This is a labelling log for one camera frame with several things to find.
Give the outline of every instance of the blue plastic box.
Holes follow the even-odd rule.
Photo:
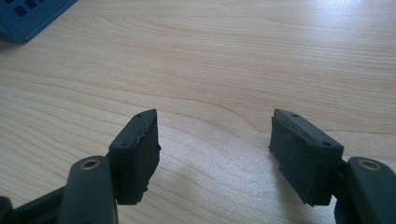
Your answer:
[[[0,41],[26,43],[77,0],[0,0]]]

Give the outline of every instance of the wooden table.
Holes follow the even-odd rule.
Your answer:
[[[161,162],[120,223],[334,223],[269,152],[275,108],[396,170],[395,1],[84,0],[0,43],[0,195],[15,207],[157,108]]]

